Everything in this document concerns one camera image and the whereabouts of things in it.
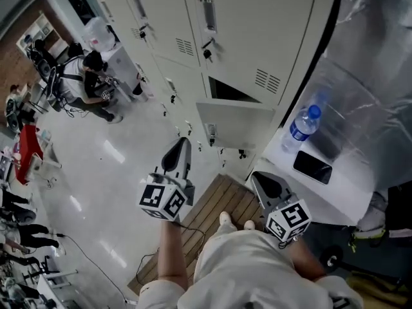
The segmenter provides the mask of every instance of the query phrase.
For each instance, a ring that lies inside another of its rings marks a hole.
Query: plastic sheet
[[[341,0],[339,15],[304,91],[331,89],[310,141],[330,160],[371,170],[365,186],[371,182],[379,190],[410,181],[412,0]]]

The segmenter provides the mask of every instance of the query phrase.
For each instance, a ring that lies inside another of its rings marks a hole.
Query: locker vent
[[[273,94],[276,94],[280,82],[281,80],[279,78],[257,69],[255,84],[258,86],[271,91]]]
[[[194,56],[193,55],[193,49],[192,49],[192,44],[190,43],[190,41],[186,41],[186,40],[181,40],[179,38],[176,38],[176,42],[178,44],[178,49],[181,53],[190,55],[190,56]]]
[[[138,28],[131,28],[130,30],[131,30],[131,33],[133,34],[133,37],[135,37],[136,39],[143,40],[143,39],[140,37],[140,31],[139,31]]]

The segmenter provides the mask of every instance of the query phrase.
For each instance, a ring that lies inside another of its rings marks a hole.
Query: black wheel
[[[342,248],[338,245],[333,245],[323,251],[319,260],[325,267],[325,269],[327,269],[327,271],[330,273],[335,271],[339,267],[339,263],[342,262],[342,259]]]

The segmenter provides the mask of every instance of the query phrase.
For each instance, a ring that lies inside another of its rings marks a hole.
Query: water bottle
[[[282,150],[286,153],[298,152],[303,141],[319,128],[321,115],[322,111],[317,105],[311,105],[309,108],[300,110],[289,130],[282,137]]]

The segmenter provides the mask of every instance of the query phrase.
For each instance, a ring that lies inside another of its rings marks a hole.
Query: smartphone
[[[301,172],[314,180],[328,184],[332,175],[332,166],[328,165],[319,159],[299,151],[294,162],[294,169]]]

